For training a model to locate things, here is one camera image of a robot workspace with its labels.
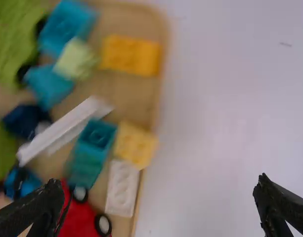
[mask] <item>black tire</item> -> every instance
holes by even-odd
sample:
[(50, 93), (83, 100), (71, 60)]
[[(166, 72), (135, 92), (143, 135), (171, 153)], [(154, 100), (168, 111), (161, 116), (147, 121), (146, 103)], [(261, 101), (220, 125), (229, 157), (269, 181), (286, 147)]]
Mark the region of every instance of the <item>black tire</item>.
[(38, 39), (39, 35), (41, 34), (44, 26), (46, 25), (48, 20), (48, 16), (43, 17), (39, 22), (36, 24), (36, 38)]
[(17, 71), (17, 81), (20, 85), (24, 84), (24, 76), (28, 70), (32, 67), (31, 64), (24, 64)]
[[(83, 192), (84, 192), (84, 196), (82, 198), (80, 198), (80, 196), (78, 196), (78, 194), (76, 193), (76, 191), (78, 189), (82, 189)], [(87, 202), (87, 199), (88, 199), (88, 189), (87, 188), (84, 188), (84, 187), (74, 187), (74, 188), (72, 188), (70, 190), (70, 192), (71, 192), (73, 200), (75, 200), (77, 203), (85, 203), (85, 202)]]
[[(100, 220), (104, 219), (105, 224), (108, 224), (107, 228), (104, 228), (100, 225)], [(100, 237), (109, 237), (112, 233), (112, 222), (105, 214), (98, 214), (94, 218), (94, 226), (96, 229), (96, 232)]]

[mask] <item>green toy block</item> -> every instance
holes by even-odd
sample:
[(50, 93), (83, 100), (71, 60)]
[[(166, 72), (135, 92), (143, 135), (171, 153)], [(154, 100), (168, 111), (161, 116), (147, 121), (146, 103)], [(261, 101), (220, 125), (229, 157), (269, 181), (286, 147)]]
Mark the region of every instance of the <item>green toy block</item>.
[(0, 123), (0, 181), (2, 181), (16, 162), (16, 139), (4, 130)]
[(46, 9), (40, 0), (0, 0), (0, 84), (18, 89), (17, 73), (35, 63), (38, 23)]
[(73, 38), (67, 43), (53, 70), (66, 78), (85, 80), (91, 76), (96, 64), (91, 48), (82, 40)]

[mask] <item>red toy car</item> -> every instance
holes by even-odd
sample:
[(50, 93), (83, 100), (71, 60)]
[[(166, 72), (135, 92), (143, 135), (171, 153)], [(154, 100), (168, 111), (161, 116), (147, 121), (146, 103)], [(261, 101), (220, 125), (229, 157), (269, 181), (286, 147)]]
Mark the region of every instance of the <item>red toy car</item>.
[(64, 191), (64, 207), (72, 200), (59, 237), (111, 237), (112, 223), (105, 214), (96, 214), (87, 202), (87, 192), (82, 188), (69, 188), (61, 181)]

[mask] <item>light green toy block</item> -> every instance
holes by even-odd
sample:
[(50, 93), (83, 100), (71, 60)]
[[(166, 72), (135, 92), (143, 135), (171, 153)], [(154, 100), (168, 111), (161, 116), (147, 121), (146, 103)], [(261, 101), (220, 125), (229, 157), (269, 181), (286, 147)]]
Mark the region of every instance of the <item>light green toy block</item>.
[(66, 78), (85, 80), (91, 76), (96, 64), (92, 49), (82, 40), (73, 38), (67, 43), (53, 70)]

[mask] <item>plastic toy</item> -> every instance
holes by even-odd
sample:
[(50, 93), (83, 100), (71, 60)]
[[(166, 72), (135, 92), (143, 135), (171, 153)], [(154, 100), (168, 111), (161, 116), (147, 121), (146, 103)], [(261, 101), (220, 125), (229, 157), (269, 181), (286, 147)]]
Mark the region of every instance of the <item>plastic toy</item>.
[(117, 132), (114, 155), (132, 162), (141, 170), (149, 165), (157, 143), (156, 137), (150, 132), (122, 121)]
[(44, 53), (58, 58), (64, 46), (73, 37), (87, 40), (97, 13), (86, 5), (63, 0), (53, 10), (38, 39)]
[(0, 182), (15, 164), (17, 148), (16, 139), (4, 129), (0, 122)]
[(89, 97), (81, 104), (53, 123), (32, 142), (18, 150), (19, 165), (24, 166), (42, 151), (53, 154), (60, 147), (78, 136), (91, 117), (100, 119), (109, 114), (113, 108), (95, 97)]
[(139, 171), (124, 160), (111, 161), (105, 212), (112, 215), (132, 217)]
[(61, 77), (52, 71), (53, 65), (31, 68), (25, 75), (25, 82), (37, 97), (44, 111), (50, 110), (68, 96), (74, 87), (74, 82)]
[(90, 47), (82, 40), (73, 38), (66, 44), (53, 69), (66, 78), (84, 80), (91, 76), (95, 65), (96, 58)]
[(37, 35), (45, 14), (40, 0), (0, 0), (1, 85), (18, 89), (23, 74), (36, 64)]
[(4, 193), (13, 200), (17, 200), (42, 185), (42, 181), (25, 168), (15, 167), (8, 174), (4, 182)]
[(155, 76), (159, 70), (160, 46), (156, 42), (111, 35), (103, 43), (101, 56), (101, 69)]
[[(67, 207), (75, 191), (65, 181), (61, 184)], [(87, 202), (79, 203), (73, 198), (58, 237), (111, 237), (111, 233), (112, 223), (106, 215), (96, 214)]]
[(40, 133), (42, 127), (52, 123), (48, 112), (44, 112), (37, 105), (19, 105), (2, 122), (7, 131), (28, 141)]
[(67, 165), (69, 184), (88, 190), (92, 188), (103, 168), (115, 133), (114, 125), (92, 119), (88, 122)]

